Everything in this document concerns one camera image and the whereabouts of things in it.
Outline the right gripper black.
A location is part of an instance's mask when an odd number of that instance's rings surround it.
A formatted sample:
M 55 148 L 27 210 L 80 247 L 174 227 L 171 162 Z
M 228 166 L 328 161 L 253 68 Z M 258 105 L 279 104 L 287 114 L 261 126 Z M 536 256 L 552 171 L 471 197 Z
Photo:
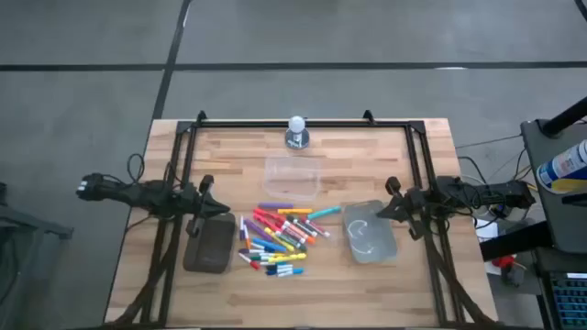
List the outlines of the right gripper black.
M 422 236 L 420 223 L 413 218 L 415 207 L 408 197 L 400 193 L 401 183 L 395 176 L 387 180 L 387 192 L 391 194 L 392 199 L 376 215 L 380 218 L 392 218 L 402 223 L 404 221 L 409 225 L 409 235 L 413 240 L 418 240 Z

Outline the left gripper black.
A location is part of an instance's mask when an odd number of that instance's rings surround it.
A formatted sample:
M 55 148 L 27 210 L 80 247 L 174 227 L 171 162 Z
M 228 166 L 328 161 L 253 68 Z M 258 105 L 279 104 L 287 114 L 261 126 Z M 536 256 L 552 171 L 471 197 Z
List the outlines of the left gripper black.
M 186 233 L 189 237 L 196 237 L 198 228 L 197 228 L 197 219 L 200 216 L 201 209 L 204 203 L 204 199 L 206 196 L 206 207 L 209 212 L 205 213 L 205 218 L 213 218 L 220 215 L 225 215 L 229 213 L 229 207 L 223 203 L 218 202 L 208 191 L 210 190 L 212 184 L 214 183 L 214 177 L 210 174 L 206 174 L 203 179 L 200 181 L 197 192 L 198 195 L 195 198 L 194 202 L 194 217 L 188 221 L 186 226 Z

